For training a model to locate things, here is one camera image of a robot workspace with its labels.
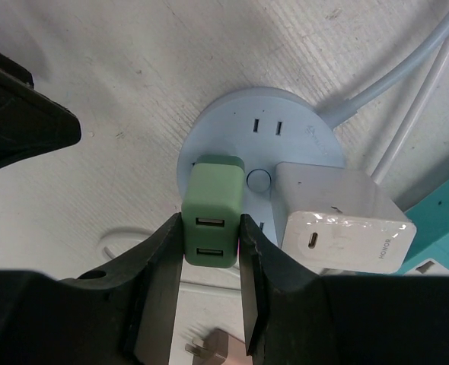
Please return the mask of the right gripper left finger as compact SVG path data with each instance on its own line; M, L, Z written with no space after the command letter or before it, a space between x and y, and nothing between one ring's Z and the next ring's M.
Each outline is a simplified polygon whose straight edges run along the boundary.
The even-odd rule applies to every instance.
M178 214L77 278L0 270L0 364L166 364L183 264Z

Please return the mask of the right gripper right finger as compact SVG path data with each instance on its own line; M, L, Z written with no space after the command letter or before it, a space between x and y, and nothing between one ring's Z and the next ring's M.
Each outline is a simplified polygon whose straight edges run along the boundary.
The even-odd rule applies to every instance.
M449 364L449 276L317 275L240 218L255 364Z

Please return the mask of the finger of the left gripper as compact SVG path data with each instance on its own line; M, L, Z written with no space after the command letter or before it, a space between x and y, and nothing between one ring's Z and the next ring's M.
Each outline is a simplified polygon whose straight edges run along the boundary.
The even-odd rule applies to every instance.
M80 140L78 118L36 92L32 74L0 53L0 169Z

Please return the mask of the brown charger plug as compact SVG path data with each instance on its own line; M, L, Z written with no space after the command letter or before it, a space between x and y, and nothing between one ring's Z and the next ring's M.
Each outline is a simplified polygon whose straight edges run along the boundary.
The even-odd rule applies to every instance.
M247 356L245 343L226 331L215 328L204 339L196 337L186 344L185 350L192 354L192 364L241 365L252 364Z

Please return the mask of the white charger plug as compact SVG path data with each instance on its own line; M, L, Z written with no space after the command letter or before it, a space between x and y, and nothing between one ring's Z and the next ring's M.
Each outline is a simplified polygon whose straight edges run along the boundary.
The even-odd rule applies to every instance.
M391 274L415 224L365 172L279 163L271 193L279 248L307 268Z

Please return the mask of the green charger plug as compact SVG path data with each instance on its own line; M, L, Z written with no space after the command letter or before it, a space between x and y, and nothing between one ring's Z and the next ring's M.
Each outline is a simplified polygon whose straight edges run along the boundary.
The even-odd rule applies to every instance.
M189 264L230 268L236 263L244 180L239 157L203 155L194 163L181 206Z

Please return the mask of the teal power strip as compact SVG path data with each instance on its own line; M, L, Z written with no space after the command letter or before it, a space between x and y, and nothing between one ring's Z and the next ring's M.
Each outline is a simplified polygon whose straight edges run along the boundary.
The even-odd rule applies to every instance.
M417 233L398 275L449 275L449 179L406 212Z

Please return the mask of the round light blue power strip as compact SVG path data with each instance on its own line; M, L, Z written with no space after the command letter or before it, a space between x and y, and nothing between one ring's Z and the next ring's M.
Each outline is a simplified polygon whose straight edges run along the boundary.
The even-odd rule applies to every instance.
M208 105L186 137L177 163L177 186L185 194L193 164L202 155L231 155L244 162L244 213L281 246L271 191L282 162L344 167L333 130L305 100L286 90L252 87Z

